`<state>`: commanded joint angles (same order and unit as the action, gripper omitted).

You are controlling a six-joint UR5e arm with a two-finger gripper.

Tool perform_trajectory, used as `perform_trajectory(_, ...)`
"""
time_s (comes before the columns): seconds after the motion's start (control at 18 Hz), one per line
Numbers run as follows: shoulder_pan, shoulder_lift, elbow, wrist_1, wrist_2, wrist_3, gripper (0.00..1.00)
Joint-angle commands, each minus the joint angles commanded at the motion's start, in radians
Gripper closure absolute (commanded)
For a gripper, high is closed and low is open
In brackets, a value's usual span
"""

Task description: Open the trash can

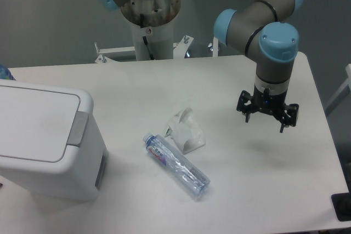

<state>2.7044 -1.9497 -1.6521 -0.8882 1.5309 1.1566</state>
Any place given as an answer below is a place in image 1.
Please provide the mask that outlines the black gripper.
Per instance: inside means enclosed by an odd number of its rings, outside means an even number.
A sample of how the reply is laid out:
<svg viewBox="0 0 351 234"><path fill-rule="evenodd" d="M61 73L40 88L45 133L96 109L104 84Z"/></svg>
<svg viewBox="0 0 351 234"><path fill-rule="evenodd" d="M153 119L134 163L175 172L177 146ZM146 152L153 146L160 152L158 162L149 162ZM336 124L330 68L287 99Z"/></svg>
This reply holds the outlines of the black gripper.
<svg viewBox="0 0 351 234"><path fill-rule="evenodd" d="M298 120L298 104L285 104L287 91L278 95L270 95L261 92L256 87L254 93L243 90L239 96L236 110L245 116L245 122L248 123L252 113L261 112L275 116L281 123L280 132L285 128L295 127Z"/></svg>

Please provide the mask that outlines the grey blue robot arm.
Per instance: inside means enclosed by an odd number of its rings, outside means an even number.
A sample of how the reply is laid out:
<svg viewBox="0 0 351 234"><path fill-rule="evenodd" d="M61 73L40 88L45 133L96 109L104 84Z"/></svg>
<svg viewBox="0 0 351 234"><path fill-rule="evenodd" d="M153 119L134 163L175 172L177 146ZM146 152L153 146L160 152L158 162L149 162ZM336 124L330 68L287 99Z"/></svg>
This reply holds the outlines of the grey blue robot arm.
<svg viewBox="0 0 351 234"><path fill-rule="evenodd" d="M180 0L99 0L107 10L120 10L133 30L137 60L172 59L173 22ZM282 128L294 127L298 104L286 104L298 31L286 22L303 0L253 0L245 10L226 9L215 20L213 34L256 63L254 91L242 91L236 109L246 118L260 112Z"/></svg>

